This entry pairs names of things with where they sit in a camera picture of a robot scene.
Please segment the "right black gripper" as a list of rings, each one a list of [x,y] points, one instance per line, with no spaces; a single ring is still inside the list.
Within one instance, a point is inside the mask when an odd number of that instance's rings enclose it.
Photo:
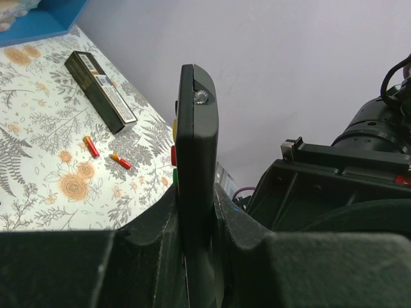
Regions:
[[[281,145],[247,214],[271,231],[409,231],[410,155]]]

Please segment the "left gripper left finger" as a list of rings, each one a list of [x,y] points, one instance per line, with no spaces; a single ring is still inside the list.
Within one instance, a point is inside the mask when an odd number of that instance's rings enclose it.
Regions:
[[[117,230],[1,234],[2,307],[182,305],[174,188]]]

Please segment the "large black remote control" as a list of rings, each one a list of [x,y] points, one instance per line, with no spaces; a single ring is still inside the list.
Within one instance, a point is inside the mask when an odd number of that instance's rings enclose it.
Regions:
[[[181,68],[176,111],[174,156],[188,304],[217,307],[212,236],[218,103],[212,78],[196,64]]]

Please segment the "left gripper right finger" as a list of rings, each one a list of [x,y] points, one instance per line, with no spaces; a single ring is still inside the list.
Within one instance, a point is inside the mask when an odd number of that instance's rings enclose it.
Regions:
[[[409,307],[410,240],[388,232],[273,232],[214,189],[218,307]]]

